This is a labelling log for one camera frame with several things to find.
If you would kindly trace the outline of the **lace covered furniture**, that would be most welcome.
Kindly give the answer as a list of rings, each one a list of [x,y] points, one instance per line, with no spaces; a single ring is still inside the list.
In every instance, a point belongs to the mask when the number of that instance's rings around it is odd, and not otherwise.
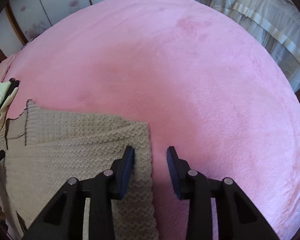
[[[300,12],[291,0],[195,0],[231,18],[271,55],[300,89]]]

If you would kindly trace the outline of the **pink fleece bed blanket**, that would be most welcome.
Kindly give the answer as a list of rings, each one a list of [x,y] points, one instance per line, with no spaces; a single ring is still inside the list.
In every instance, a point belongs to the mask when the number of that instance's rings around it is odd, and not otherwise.
[[[149,124],[160,239],[184,239],[186,202],[166,150],[231,177],[281,239],[300,228],[300,103],[267,51],[194,0],[106,0],[61,20],[15,57],[8,116],[27,100]]]

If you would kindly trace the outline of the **beige knitted sweater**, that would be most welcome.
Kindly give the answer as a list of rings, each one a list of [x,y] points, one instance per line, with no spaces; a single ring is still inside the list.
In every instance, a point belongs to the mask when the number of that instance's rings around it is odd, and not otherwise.
[[[112,202],[116,239],[158,239],[148,125],[117,115],[53,111],[28,101],[0,132],[0,195],[13,232],[23,236],[68,178],[93,178],[135,150],[129,189]]]

